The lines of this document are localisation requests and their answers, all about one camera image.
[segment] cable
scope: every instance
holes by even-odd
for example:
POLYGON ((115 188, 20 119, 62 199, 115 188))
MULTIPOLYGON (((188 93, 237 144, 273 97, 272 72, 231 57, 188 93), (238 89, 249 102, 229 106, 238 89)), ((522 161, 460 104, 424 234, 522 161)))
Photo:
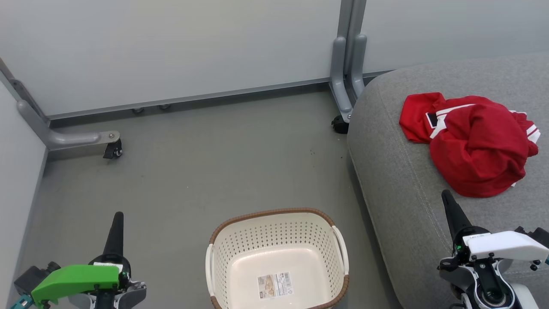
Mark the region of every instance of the cable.
POLYGON ((456 308, 456 307, 465 308, 465 305, 464 304, 452 304, 452 305, 450 305, 450 307, 448 309, 453 309, 453 308, 456 308))

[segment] gray fabric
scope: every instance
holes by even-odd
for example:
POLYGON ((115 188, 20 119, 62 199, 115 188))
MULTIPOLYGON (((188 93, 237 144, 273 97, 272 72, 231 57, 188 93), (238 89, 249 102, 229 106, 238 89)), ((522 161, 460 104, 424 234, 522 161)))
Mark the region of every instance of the gray fabric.
MULTIPOLYGON (((541 137, 526 177, 492 198, 453 194, 473 224, 492 232, 519 225, 549 229, 549 53, 432 63, 375 78, 357 101, 348 143, 391 282, 407 309, 455 302, 436 270, 450 256, 440 198, 450 187, 433 165, 429 146, 408 142, 399 126, 406 96, 435 91, 446 98, 485 96, 528 113, 541 137)), ((505 278, 528 286, 540 308, 549 308, 549 267, 532 272, 528 263, 515 262, 505 278)))

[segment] gray floor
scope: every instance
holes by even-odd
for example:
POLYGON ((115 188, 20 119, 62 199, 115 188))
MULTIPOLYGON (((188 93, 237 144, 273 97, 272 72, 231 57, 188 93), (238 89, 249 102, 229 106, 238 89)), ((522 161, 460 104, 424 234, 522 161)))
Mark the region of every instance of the gray floor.
MULTIPOLYGON (((125 153, 115 161, 91 156, 47 164, 20 271, 49 261, 87 263, 101 253, 113 214, 123 211, 125 256, 133 278, 148 286, 137 308, 212 308, 204 256, 220 223, 315 207, 332 217, 349 252, 350 286, 338 308, 400 308, 345 135, 329 125, 337 109, 325 87, 313 90, 138 117, 126 112, 62 128, 118 130, 125 153)), ((66 301, 60 307, 71 308, 66 301)))

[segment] baseboard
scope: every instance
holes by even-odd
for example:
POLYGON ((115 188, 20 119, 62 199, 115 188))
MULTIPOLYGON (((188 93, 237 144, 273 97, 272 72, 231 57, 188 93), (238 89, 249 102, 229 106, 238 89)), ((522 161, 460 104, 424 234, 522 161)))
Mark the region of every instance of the baseboard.
POLYGON ((212 96, 209 98, 202 98, 197 100, 188 100, 183 102, 171 103, 172 106, 163 111, 155 106, 157 104, 148 105, 145 111, 141 114, 132 113, 131 109, 135 107, 121 106, 113 109, 101 109, 95 110, 93 113, 69 115, 66 114, 65 118, 57 118, 52 120, 50 128, 62 128, 66 126, 81 125, 87 123, 105 122, 111 120, 119 120, 125 118, 144 117, 147 115, 164 114, 176 111, 186 111, 190 109, 206 108, 213 106, 229 105, 242 102, 258 101, 268 98, 284 97, 299 95, 302 93, 329 91, 328 81, 320 81, 306 85, 293 85, 289 87, 281 87, 278 89, 265 89, 262 91, 250 91, 246 93, 229 93, 225 96, 212 96))
POLYGON ((264 91, 271 91, 271 90, 279 90, 279 89, 287 89, 287 88, 294 88, 294 87, 300 87, 300 86, 321 84, 321 83, 325 83, 325 82, 328 82, 328 81, 329 81, 329 78, 321 78, 321 79, 313 79, 313 80, 288 82, 288 83, 285 83, 285 84, 278 84, 278 85, 262 86, 262 87, 232 90, 232 91, 224 91, 224 92, 217 92, 217 93, 208 93, 208 94, 205 94, 205 95, 180 97, 180 98, 173 98, 173 99, 166 99, 166 100, 157 100, 157 101, 150 101, 150 102, 135 103, 135 104, 125 104, 125 105, 112 106, 112 107, 89 109, 87 111, 80 111, 80 112, 71 112, 71 113, 48 115, 48 118, 50 120, 58 120, 58 119, 93 115, 93 114, 103 114, 103 113, 124 111, 124 110, 127 110, 127 109, 136 109, 136 108, 142 108, 142 107, 158 106, 158 105, 163 105, 163 104, 187 103, 187 102, 193 102, 193 101, 214 99, 214 98, 219 98, 219 97, 238 96, 238 95, 245 95, 245 94, 248 94, 248 93, 264 92, 264 91))

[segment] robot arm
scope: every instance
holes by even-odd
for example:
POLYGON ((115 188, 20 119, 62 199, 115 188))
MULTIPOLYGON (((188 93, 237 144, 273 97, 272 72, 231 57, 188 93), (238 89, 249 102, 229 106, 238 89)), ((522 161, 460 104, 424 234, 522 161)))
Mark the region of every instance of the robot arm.
POLYGON ((453 252, 452 257, 440 261, 438 270, 461 299, 462 304, 456 305, 467 309, 537 309, 535 302, 529 301, 533 298, 528 289, 522 286, 521 292, 515 291, 515 285, 508 284, 502 273, 513 260, 530 261, 533 271, 542 261, 549 264, 549 233, 541 228, 525 233, 519 227, 492 234, 470 223, 449 190, 442 192, 442 201, 453 252))
POLYGON ((88 265, 64 268, 54 262, 47 269, 29 268, 14 282, 21 298, 10 309, 36 305, 49 309, 52 302, 69 297, 80 309, 131 309, 147 295, 144 282, 132 281, 129 261, 124 257, 124 214, 117 212, 103 254, 88 265))

